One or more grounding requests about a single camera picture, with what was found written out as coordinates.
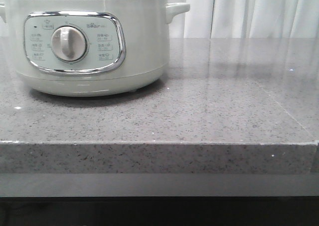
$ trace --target speckled quartz countertop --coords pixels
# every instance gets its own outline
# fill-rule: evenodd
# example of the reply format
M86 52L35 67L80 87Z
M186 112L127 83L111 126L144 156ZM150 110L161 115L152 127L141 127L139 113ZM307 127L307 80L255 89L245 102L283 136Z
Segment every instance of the speckled quartz countertop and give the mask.
M171 39L160 80L98 98L28 88L0 46L0 173L319 171L319 40Z

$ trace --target cooker handle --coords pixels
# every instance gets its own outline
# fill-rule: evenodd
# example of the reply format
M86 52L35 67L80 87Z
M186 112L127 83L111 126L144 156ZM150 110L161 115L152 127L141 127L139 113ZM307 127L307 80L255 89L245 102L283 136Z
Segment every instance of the cooker handle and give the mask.
M184 2L166 4L166 23L170 24L173 17L190 10L190 4Z
M2 17L3 21L6 22L5 11L4 11L4 3L0 3L0 16Z

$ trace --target white knob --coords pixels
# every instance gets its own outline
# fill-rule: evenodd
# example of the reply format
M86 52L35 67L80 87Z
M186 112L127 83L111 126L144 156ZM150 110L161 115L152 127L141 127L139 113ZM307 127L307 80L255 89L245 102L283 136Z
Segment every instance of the white knob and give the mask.
M51 38L51 49L60 59L75 61L86 51L86 40L82 32L71 26L57 29Z

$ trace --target brand logo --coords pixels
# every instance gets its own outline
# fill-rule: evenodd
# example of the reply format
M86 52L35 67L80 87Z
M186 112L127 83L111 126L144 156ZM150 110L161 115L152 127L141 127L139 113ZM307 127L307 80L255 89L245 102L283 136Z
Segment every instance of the brand logo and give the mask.
M94 23L86 24L88 28L105 28L105 25L96 25Z

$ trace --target curtain fold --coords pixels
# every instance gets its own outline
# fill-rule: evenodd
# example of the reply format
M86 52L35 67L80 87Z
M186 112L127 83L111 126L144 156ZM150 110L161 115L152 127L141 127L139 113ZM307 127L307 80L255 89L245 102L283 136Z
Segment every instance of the curtain fold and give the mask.
M319 0L168 0L180 1L191 10L173 19L170 37L319 37Z

